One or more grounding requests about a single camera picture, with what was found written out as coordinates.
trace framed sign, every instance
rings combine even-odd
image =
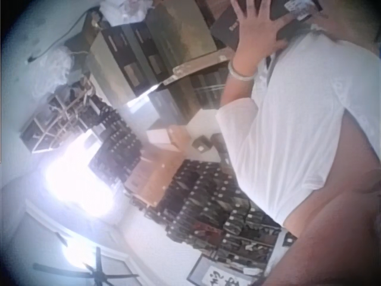
[[[250,286],[257,278],[229,269],[201,255],[187,280],[196,286]]]

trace fingers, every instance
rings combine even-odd
[[[260,17],[270,18],[271,0],[262,0],[258,15]]]
[[[243,15],[242,9],[240,8],[240,6],[238,4],[238,1],[237,0],[231,0],[231,3],[232,3],[232,6],[233,6],[233,9],[234,9],[234,12],[237,15],[238,21],[243,20],[244,15]]]
[[[288,42],[286,40],[279,40],[275,43],[273,52],[277,52],[280,49],[285,49],[287,48],[287,46],[288,46]]]
[[[255,0],[246,0],[246,13],[248,17],[254,17],[257,15],[254,5]]]
[[[287,15],[284,15],[283,17],[275,20],[275,25],[277,26],[277,28],[280,30],[281,28],[283,28],[284,26],[286,26],[287,24],[289,24],[290,22],[292,22],[292,20],[295,19],[295,15],[289,13]]]

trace person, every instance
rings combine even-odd
[[[323,32],[277,40],[292,15],[232,5],[240,39],[217,121],[242,190],[298,237],[264,285],[379,281],[378,57]]]

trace brown cardboard box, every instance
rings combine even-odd
[[[147,131],[148,140],[156,147],[174,152],[182,152],[187,149],[191,142],[191,136],[185,126],[171,125],[168,128],[159,128],[160,124],[154,124]]]
[[[155,152],[152,148],[146,148],[140,163],[124,186],[138,199],[155,207],[163,198],[184,159],[182,153],[164,150]]]

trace hand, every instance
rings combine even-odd
[[[252,76],[259,62],[287,47],[285,40],[277,41],[278,31],[295,16],[287,14],[275,21],[270,19],[271,0],[262,0],[257,11],[255,0],[246,0],[246,15],[237,0],[231,0],[239,22],[239,44],[233,59],[234,69],[243,76]]]

